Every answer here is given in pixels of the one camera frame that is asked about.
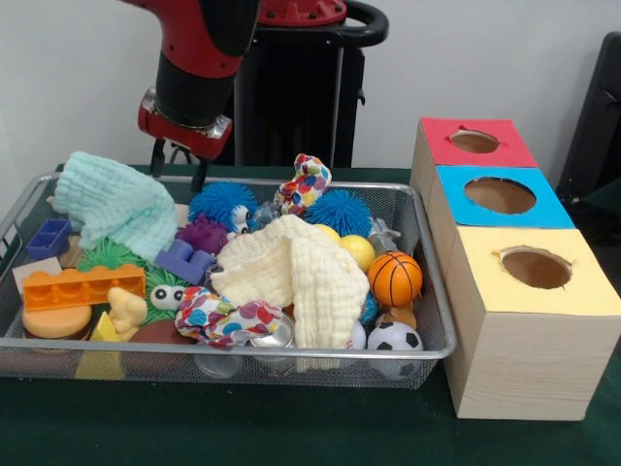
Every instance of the cream towel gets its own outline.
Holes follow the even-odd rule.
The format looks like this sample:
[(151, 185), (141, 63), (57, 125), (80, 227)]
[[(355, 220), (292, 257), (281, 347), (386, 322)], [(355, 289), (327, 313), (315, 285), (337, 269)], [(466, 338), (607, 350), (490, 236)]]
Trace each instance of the cream towel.
[[(349, 252), (297, 216), (282, 216), (256, 233), (237, 236), (217, 261), (223, 272), (212, 274), (213, 287), (236, 306), (254, 300), (295, 305), (298, 348), (345, 348), (369, 291)], [(337, 364), (328, 359), (311, 366)]]

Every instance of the wire mesh basket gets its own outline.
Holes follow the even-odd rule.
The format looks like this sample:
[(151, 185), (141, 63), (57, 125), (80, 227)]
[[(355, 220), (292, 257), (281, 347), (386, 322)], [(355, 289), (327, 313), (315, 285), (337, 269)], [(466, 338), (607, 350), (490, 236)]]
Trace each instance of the wire mesh basket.
[[(400, 250), (412, 254), (423, 270), (423, 289), (416, 305), (423, 351), (351, 349), (215, 349), (204, 345), (95, 343), (24, 339), (22, 303), (11, 269), (29, 262), (25, 245), (46, 218), (59, 217), (47, 199), (58, 174), (34, 180), (0, 224), (0, 376), (93, 379), (262, 383), (316, 386), (418, 388), (436, 362), (455, 348), (455, 330), (436, 252), (418, 193), (402, 184), (332, 183), (362, 198), (374, 217), (398, 230)], [(162, 177), (175, 202), (188, 204), (190, 178)], [(221, 181), (207, 179), (207, 183)], [(280, 182), (235, 180), (245, 184), (259, 203), (271, 200)], [(337, 359), (329, 370), (316, 358)]]

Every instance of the cardboard box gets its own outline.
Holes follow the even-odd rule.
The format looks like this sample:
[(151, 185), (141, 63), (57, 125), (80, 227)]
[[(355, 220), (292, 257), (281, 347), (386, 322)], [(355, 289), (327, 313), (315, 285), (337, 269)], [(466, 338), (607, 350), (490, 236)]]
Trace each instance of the cardboard box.
[(425, 207), (437, 178), (436, 165), (538, 167), (510, 120), (422, 118), (410, 185), (420, 193)]
[(573, 228), (536, 168), (436, 167), (427, 207), (446, 277), (456, 225)]
[(621, 300), (575, 229), (457, 227), (445, 360), (458, 417), (580, 420), (621, 332)]

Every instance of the white ball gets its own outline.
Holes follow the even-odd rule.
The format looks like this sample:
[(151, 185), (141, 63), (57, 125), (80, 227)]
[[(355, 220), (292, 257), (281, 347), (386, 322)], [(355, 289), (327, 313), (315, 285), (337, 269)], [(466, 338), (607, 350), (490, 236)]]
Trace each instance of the white ball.
[[(423, 351), (420, 335), (401, 322), (383, 322), (369, 335), (369, 350)], [(389, 381), (413, 379), (422, 367), (422, 361), (397, 359), (369, 359), (369, 365), (377, 369)]]
[(369, 335), (369, 350), (423, 351), (416, 330), (401, 322), (383, 322)]

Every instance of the light blue towel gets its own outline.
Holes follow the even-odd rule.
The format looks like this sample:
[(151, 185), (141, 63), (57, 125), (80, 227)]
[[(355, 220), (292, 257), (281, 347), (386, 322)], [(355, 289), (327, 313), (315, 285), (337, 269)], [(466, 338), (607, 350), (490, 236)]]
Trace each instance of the light blue towel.
[(65, 165), (53, 208), (81, 231), (86, 250), (108, 237), (152, 262), (177, 232), (175, 202), (162, 184), (86, 152), (74, 152)]

